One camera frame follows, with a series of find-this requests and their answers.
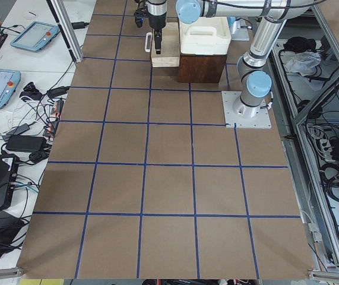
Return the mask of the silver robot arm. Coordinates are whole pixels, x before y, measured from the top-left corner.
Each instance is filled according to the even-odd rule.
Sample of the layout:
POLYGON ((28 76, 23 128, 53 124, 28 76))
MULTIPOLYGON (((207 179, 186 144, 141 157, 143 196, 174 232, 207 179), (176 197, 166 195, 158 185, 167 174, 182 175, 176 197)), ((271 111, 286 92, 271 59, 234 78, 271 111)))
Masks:
POLYGON ((243 85, 233 103, 241 118, 253 118, 270 92, 272 81, 262 70, 286 21, 300 16, 318 1, 177 1, 176 13, 181 22, 192 24, 201 17, 257 17, 261 21, 250 48, 238 60, 237 70, 243 85))
POLYGON ((143 19, 148 18, 153 29, 156 54, 161 54, 162 31, 166 26, 167 1, 165 0, 135 0, 137 9, 134 12, 135 24, 138 28, 143 25, 143 19))

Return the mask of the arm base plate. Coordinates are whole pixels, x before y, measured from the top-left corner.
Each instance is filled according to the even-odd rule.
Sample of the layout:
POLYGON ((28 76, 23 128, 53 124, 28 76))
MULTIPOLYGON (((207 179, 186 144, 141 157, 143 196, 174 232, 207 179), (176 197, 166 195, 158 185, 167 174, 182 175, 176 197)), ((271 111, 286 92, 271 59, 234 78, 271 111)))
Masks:
POLYGON ((242 129, 271 129, 265 100, 257 107, 248 107, 240 100, 240 91, 222 91, 225 126, 242 129))

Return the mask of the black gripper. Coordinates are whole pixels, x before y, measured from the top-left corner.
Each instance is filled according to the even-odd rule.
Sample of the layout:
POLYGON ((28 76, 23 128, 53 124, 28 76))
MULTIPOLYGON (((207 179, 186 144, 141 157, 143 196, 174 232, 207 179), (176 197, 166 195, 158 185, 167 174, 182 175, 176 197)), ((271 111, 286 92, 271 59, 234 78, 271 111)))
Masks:
POLYGON ((162 29, 163 29, 163 1, 135 1, 137 8, 134 12, 135 24, 142 27, 143 19, 147 18, 154 31, 154 48, 157 55, 161 54, 162 29))

